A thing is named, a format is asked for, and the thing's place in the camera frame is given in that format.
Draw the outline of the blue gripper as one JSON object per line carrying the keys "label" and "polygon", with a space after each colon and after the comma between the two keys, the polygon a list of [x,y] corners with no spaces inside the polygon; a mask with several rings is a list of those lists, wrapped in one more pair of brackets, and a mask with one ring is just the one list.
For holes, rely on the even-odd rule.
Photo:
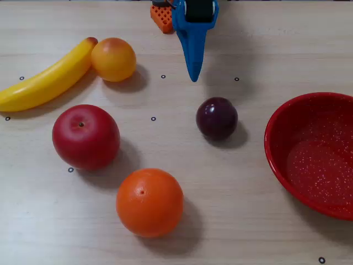
{"label": "blue gripper", "polygon": [[217,20],[218,1],[174,1],[173,27],[183,48],[190,79],[199,78],[205,51],[206,31]]}

